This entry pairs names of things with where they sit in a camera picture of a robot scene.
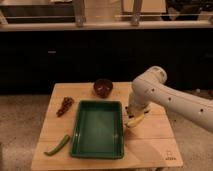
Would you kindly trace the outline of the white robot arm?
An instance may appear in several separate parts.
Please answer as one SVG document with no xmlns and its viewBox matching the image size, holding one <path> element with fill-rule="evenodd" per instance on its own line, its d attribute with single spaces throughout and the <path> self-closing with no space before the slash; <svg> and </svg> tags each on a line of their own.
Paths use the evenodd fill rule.
<svg viewBox="0 0 213 171">
<path fill-rule="evenodd" d="M 129 128 L 137 126 L 154 102 L 181 114 L 203 129 L 213 133 L 213 100 L 184 93 L 165 85 L 167 73 L 159 66 L 152 66 L 131 83 L 127 114 Z"/>
</svg>

